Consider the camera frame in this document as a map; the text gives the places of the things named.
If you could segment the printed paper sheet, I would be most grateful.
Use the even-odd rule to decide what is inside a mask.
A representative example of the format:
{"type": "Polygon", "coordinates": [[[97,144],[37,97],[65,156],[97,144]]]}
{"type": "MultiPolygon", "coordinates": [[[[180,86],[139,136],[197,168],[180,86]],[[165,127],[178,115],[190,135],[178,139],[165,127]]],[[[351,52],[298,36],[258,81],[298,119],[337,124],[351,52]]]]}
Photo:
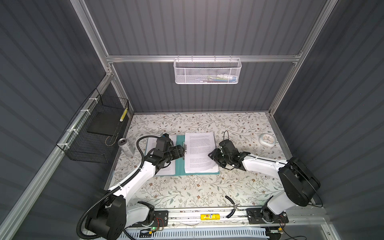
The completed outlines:
{"type": "Polygon", "coordinates": [[[219,166],[208,157],[208,154],[216,149],[216,142],[213,132],[207,133],[186,133],[185,144],[187,154],[185,159],[186,174],[216,175],[219,166]]]}
{"type": "MultiPolygon", "coordinates": [[[[173,144],[175,146],[177,143],[177,136],[170,135],[170,139],[173,141],[173,144]]],[[[148,138],[145,154],[147,154],[151,149],[156,147],[156,140],[157,139],[155,138],[148,138]]],[[[171,161],[169,165],[165,164],[165,167],[159,170],[156,175],[157,176],[174,176],[175,174],[176,174],[176,161],[171,161]]]]}

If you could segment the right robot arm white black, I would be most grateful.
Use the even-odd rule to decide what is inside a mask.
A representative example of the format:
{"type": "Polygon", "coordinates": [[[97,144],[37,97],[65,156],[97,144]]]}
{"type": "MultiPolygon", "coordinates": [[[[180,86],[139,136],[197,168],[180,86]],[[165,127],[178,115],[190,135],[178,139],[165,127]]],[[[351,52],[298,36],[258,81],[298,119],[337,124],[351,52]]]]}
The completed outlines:
{"type": "Polygon", "coordinates": [[[283,223],[287,209],[309,206],[314,196],[320,197],[320,181],[299,158],[278,161],[239,152],[229,139],[223,139],[208,157],[223,169],[230,166],[229,170],[261,173],[281,181],[283,190],[272,195],[258,212],[258,217],[267,224],[283,223]]]}

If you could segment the teal green file folder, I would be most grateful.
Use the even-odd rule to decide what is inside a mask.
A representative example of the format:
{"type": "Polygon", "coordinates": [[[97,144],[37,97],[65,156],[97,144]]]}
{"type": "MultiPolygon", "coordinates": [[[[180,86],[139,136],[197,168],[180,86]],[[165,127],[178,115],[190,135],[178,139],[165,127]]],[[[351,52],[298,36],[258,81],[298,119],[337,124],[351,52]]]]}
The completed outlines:
{"type": "MultiPolygon", "coordinates": [[[[159,170],[165,167],[165,164],[170,163],[161,163],[161,159],[156,156],[156,150],[165,151],[170,147],[174,147],[173,141],[170,139],[170,135],[163,134],[160,137],[150,136],[149,138],[155,138],[156,147],[151,149],[146,155],[144,155],[144,165],[143,168],[145,171],[156,174],[159,170]]],[[[185,144],[185,135],[177,136],[177,145],[183,146],[185,144]]],[[[176,174],[174,176],[187,176],[187,175],[206,175],[206,174],[186,174],[185,173],[185,159],[179,158],[174,160],[176,161],[176,174]]]]}

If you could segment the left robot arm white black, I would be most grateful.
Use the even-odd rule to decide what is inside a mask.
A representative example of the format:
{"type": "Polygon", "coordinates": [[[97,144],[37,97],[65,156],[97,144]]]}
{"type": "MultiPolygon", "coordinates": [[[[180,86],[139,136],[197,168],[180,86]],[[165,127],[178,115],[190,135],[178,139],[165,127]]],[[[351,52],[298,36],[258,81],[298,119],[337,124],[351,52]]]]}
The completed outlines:
{"type": "Polygon", "coordinates": [[[174,145],[168,134],[154,136],[156,146],[144,154],[140,141],[149,138],[143,136],[136,142],[141,155],[140,165],[122,181],[108,191],[80,217],[76,233],[80,239],[94,240],[104,238],[116,240],[125,228],[139,223],[150,224],[155,216],[152,205],[139,202],[129,207],[132,196],[154,177],[161,169],[166,168],[174,160],[184,157],[185,149],[174,145]]]}

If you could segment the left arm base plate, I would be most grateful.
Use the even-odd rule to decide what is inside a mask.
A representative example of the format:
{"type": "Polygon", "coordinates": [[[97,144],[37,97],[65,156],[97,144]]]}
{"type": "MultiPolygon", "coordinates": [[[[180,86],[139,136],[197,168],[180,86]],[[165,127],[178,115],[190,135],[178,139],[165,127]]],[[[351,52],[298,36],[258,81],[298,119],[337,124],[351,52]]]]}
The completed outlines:
{"type": "Polygon", "coordinates": [[[130,228],[149,228],[149,227],[167,227],[169,211],[155,210],[155,217],[149,223],[139,222],[130,226],[130,228]]]}

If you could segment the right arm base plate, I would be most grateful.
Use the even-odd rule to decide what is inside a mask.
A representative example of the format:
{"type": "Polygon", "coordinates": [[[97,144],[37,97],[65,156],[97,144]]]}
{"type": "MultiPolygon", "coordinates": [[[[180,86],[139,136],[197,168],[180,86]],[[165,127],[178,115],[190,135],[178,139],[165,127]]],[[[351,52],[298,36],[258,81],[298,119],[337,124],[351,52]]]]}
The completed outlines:
{"type": "Polygon", "coordinates": [[[287,224],[289,219],[286,212],[275,215],[270,210],[263,208],[246,209],[247,218],[250,224],[287,224]]]}

